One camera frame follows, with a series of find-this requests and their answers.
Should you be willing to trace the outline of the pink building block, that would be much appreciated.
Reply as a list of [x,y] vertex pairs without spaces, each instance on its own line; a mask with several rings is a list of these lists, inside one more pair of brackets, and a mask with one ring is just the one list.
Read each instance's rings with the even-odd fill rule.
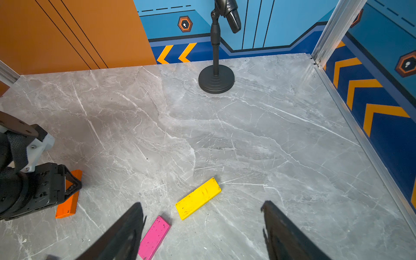
[[162,216],[156,218],[140,243],[138,255],[142,260],[151,260],[154,257],[170,228],[171,225]]

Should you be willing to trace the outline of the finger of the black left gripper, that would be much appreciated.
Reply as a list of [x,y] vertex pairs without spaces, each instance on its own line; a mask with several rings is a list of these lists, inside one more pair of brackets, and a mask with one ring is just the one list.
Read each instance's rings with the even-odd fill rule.
[[82,188],[82,182],[77,179],[66,166],[63,166],[63,177],[65,185],[64,200],[68,200]]

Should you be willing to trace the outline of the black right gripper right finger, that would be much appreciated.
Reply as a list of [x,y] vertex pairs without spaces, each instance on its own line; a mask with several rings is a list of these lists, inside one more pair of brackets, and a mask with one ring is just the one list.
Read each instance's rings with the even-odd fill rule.
[[261,207],[263,236],[271,260],[330,260],[272,201]]

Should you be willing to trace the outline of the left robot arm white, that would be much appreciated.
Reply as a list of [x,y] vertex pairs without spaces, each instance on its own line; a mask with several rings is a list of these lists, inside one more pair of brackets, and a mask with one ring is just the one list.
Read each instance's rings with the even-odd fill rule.
[[1,113],[1,219],[10,221],[57,207],[56,218],[76,213],[82,171],[38,164],[54,137],[41,126]]

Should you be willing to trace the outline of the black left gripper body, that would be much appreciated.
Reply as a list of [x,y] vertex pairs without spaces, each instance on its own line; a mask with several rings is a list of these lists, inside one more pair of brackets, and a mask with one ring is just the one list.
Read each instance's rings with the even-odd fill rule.
[[10,221],[65,202],[66,177],[66,166],[49,162],[32,173],[1,178],[1,220]]

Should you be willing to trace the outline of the yellow building block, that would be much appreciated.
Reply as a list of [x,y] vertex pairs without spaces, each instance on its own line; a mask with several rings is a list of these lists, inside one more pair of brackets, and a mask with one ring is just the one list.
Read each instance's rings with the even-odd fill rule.
[[222,191],[215,178],[209,179],[189,195],[180,200],[175,206],[180,219],[183,221],[199,210]]

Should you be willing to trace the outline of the orange building block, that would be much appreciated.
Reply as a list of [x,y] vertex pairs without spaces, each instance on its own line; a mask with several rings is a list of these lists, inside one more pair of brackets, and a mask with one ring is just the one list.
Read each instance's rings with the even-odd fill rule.
[[[83,172],[81,170],[74,170],[71,172],[71,174],[78,180],[81,180]],[[66,180],[66,190],[68,190],[72,185],[72,182]],[[79,193],[80,192],[78,191],[77,193],[69,197],[64,203],[58,205],[55,216],[56,219],[70,217],[76,213]]]

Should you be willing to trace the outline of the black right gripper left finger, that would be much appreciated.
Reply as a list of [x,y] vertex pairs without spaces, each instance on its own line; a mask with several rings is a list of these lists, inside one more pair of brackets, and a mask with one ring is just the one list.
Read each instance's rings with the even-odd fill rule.
[[140,202],[134,203],[79,260],[135,260],[146,218]]

